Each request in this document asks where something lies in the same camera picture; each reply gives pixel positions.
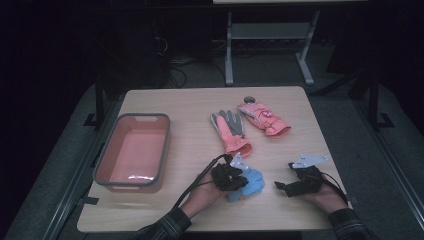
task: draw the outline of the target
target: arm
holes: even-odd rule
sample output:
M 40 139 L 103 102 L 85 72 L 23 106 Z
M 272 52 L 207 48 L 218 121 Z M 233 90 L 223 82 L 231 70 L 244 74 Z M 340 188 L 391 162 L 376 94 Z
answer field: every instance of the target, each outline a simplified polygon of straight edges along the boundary
M 316 204 L 329 214 L 328 219 L 333 226 L 334 234 L 339 240 L 378 240 L 359 219 L 355 211 L 350 209 L 342 198 L 326 184 L 318 193 L 308 193 L 299 198 Z
M 191 226 L 190 219 L 208 209 L 219 198 L 229 192 L 219 190 L 209 173 L 200 181 L 199 186 L 191 191 L 181 207 L 175 207 L 156 223 L 138 230 L 131 240 L 171 240 L 178 239 Z

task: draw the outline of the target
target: hand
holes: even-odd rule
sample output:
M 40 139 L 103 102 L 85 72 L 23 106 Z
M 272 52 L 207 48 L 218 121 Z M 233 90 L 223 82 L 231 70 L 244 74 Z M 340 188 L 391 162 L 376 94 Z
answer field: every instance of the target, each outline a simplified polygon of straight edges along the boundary
M 203 210 L 208 209 L 221 197 L 230 193 L 221 191 L 215 186 L 210 172 L 202 178 L 199 184 L 202 185 L 193 189 L 187 200 L 181 206 L 181 210 L 183 210 L 190 219 Z
M 319 192 L 303 194 L 300 195 L 299 198 L 316 204 L 327 214 L 348 208 L 347 204 L 336 193 L 336 191 L 327 184 L 322 184 Z
M 231 192 L 228 195 L 228 200 L 230 202 L 235 202 L 245 199 L 251 195 L 259 194 L 265 186 L 262 173 L 256 169 L 249 169 L 246 172 L 243 172 L 240 176 L 247 178 L 249 183 L 246 186 Z

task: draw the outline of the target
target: person's right hand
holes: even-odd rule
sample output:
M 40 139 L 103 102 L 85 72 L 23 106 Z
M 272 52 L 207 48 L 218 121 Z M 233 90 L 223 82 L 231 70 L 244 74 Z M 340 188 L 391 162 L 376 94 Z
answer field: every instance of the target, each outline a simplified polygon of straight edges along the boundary
M 321 189 L 317 193 L 307 193 L 298 197 L 316 204 L 322 211 L 328 214 L 348 208 L 347 204 L 336 191 L 327 184 L 322 184 Z

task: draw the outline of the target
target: gray carpet floor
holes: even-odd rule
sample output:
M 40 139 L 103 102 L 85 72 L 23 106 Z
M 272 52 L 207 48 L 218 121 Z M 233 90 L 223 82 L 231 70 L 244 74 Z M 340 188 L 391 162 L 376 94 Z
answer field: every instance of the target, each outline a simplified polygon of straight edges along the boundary
M 234 87 L 301 86 L 306 92 L 313 92 L 342 77 L 326 72 L 333 47 L 313 45 L 307 62 L 316 83 L 307 86 L 295 61 L 295 51 L 295 47 L 286 46 L 273 54 L 235 57 Z M 184 88 L 224 87 L 221 72 L 223 66 L 223 57 L 216 57 L 213 64 L 192 62 L 178 69 L 187 75 Z M 171 73 L 177 81 L 182 82 L 180 72 Z M 347 95 L 350 87 L 349 83 L 330 94 L 310 97 L 309 100 L 347 194 L 353 200 L 353 208 L 381 239 L 424 239 L 423 228 L 392 170 L 387 151 L 383 151 L 384 147 L 381 146 L 382 141 L 388 146 L 416 194 L 424 199 L 424 138 L 403 113 L 395 96 L 383 86 L 380 87 L 379 111 L 389 115 L 395 128 L 374 131 L 364 113 L 366 97 L 361 101 L 351 100 Z M 106 120 L 102 128 L 95 131 L 94 127 L 83 126 L 87 115 L 95 112 L 94 87 L 87 90 L 6 239 L 125 239 L 130 235 L 86 234 L 76 228 L 82 210 L 78 200 L 90 187 L 92 163 L 111 129 L 121 103 L 122 98 L 117 101 L 105 100 Z M 71 196 L 66 195 L 69 189 L 75 190 Z M 70 204 L 66 211 L 60 211 L 63 203 Z M 63 218 L 60 224 L 52 224 L 52 219 L 62 213 L 68 217 Z M 53 226 L 56 235 L 51 234 Z M 335 239 L 330 230 L 302 232 L 302 238 Z

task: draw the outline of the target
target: floor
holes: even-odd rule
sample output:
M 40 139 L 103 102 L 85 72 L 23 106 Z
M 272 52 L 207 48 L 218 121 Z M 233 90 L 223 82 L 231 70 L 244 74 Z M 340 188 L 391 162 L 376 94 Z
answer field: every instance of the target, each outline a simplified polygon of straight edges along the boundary
M 220 42 L 214 44 L 219 52 Z M 301 86 L 310 93 L 343 77 L 326 72 L 332 44 L 315 43 L 310 49 L 307 62 L 316 81 L 314 86 L 304 83 L 295 61 L 294 53 L 301 42 L 260 44 L 260 49 L 239 45 L 239 52 L 235 50 L 233 87 Z M 164 88 L 225 87 L 222 54 L 212 61 L 202 61 L 181 53 L 174 60 L 176 70 L 170 71 L 172 80 Z M 424 138 L 384 86 L 380 86 L 379 112 L 387 113 L 395 127 L 375 131 L 367 121 L 367 96 L 350 99 L 351 86 L 348 83 L 309 100 L 353 208 L 381 239 L 424 239 L 424 226 L 416 211 L 422 210 L 424 199 L 424 176 L 420 171 L 424 169 Z M 79 199 L 89 190 L 96 155 L 123 97 L 105 99 L 106 118 L 95 130 L 84 126 L 87 116 L 96 110 L 94 86 L 87 89 L 5 239 L 124 239 L 131 235 L 82 233 L 76 227 L 82 209 Z M 284 234 L 279 234 L 263 233 L 251 239 L 282 239 Z M 331 230 L 300 235 L 304 240 L 335 239 Z M 299 239 L 296 234 L 286 237 Z

